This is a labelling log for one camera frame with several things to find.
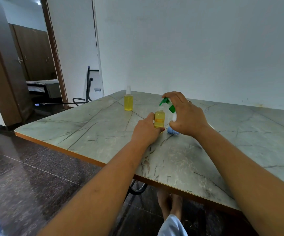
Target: table edge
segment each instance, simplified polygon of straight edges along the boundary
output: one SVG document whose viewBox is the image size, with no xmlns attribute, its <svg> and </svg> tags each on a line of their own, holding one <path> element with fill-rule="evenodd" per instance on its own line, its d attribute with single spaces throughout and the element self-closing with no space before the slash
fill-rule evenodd
<svg viewBox="0 0 284 236">
<path fill-rule="evenodd" d="M 45 146 L 45 147 L 48 147 L 48 148 L 50 148 L 52 150 L 61 152 L 63 154 L 66 154 L 66 155 L 69 155 L 69 156 L 72 156 L 72 157 L 75 157 L 75 158 L 78 158 L 80 160 L 89 162 L 89 163 L 94 164 L 96 166 L 104 167 L 106 165 L 106 163 L 103 163 L 101 161 L 97 161 L 97 160 L 94 160 L 92 158 L 83 156 L 81 154 L 78 154 L 76 152 L 67 150 L 65 148 L 61 148 L 61 147 L 52 145 L 50 143 L 46 143 L 44 141 L 41 141 L 41 140 L 38 140 L 38 139 L 35 139 L 35 138 L 32 138 L 32 137 L 29 137 L 27 135 L 21 134 L 21 133 L 16 132 L 16 131 L 14 131 L 14 133 L 15 133 L 16 136 L 18 136 L 20 138 L 26 139 L 28 141 L 37 143 L 37 144 Z M 166 184 L 163 184 L 163 183 L 160 183 L 158 181 L 155 181 L 155 180 L 143 177 L 143 176 L 139 176 L 139 175 L 136 175 L 136 174 L 133 176 L 133 178 L 138 180 L 138 181 L 140 181 L 140 182 L 146 183 L 148 185 L 151 185 L 151 186 L 163 189 L 163 190 L 165 190 L 165 191 L 167 191 L 169 193 L 178 194 L 178 195 L 180 195 L 182 197 L 185 197 L 185 198 L 188 198 L 188 199 L 193 200 L 195 202 L 204 204 L 205 206 L 210 206 L 211 208 L 214 208 L 216 210 L 220 210 L 220 211 L 226 212 L 228 214 L 232 214 L 232 215 L 243 216 L 243 213 L 240 210 L 231 208 L 229 206 L 220 204 L 218 202 L 215 202 L 215 201 L 203 198 L 203 197 L 195 195 L 195 194 L 191 194 L 190 192 L 187 192 L 187 191 L 184 191 L 184 190 L 180 190 L 180 189 L 177 189 L 175 187 L 168 186 Z"/>
</svg>

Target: foot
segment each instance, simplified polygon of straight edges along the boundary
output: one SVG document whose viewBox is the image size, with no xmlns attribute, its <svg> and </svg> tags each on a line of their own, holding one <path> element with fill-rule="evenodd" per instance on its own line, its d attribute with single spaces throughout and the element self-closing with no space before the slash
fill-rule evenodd
<svg viewBox="0 0 284 236">
<path fill-rule="evenodd" d="M 162 213 L 163 213 L 163 218 L 164 218 L 164 221 L 165 221 L 170 214 L 171 197 L 167 192 L 165 192 L 163 190 L 159 190 L 157 192 L 157 199 L 158 199 L 158 204 L 160 205 L 160 208 L 161 208 Z"/>
<path fill-rule="evenodd" d="M 181 221 L 182 214 L 182 197 L 176 194 L 172 194 L 172 205 L 170 214 L 176 215 L 176 217 Z"/>
</svg>

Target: bottle of yellow liquid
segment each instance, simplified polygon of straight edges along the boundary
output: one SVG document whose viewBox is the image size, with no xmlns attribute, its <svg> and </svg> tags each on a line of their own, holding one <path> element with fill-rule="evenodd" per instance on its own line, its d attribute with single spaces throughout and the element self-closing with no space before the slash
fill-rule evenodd
<svg viewBox="0 0 284 236">
<path fill-rule="evenodd" d="M 124 110 L 132 111 L 133 110 L 133 96 L 131 95 L 131 86 L 128 85 L 126 89 L 126 95 L 124 95 Z"/>
<path fill-rule="evenodd" d="M 154 127 L 163 127 L 165 122 L 165 112 L 163 106 L 158 106 L 158 109 L 155 113 L 155 119 L 154 119 Z"/>
</svg>

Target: blue pump cap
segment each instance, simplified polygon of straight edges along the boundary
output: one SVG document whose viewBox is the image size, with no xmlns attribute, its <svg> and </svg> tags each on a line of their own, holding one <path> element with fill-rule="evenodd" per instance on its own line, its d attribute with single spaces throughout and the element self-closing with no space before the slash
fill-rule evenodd
<svg viewBox="0 0 284 236">
<path fill-rule="evenodd" d="M 170 133 L 170 134 L 176 134 L 176 135 L 179 135 L 179 132 L 173 130 L 171 127 L 168 127 L 167 128 L 167 132 Z"/>
</svg>

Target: orange label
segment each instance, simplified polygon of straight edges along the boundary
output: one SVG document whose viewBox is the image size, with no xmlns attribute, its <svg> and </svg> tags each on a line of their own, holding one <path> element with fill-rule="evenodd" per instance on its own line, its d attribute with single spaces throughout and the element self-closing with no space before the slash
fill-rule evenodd
<svg viewBox="0 0 284 236">
<path fill-rule="evenodd" d="M 156 118 L 154 121 L 155 121 L 155 122 L 164 122 L 164 120 L 165 120 L 165 119 L 158 119 L 158 118 Z"/>
</svg>

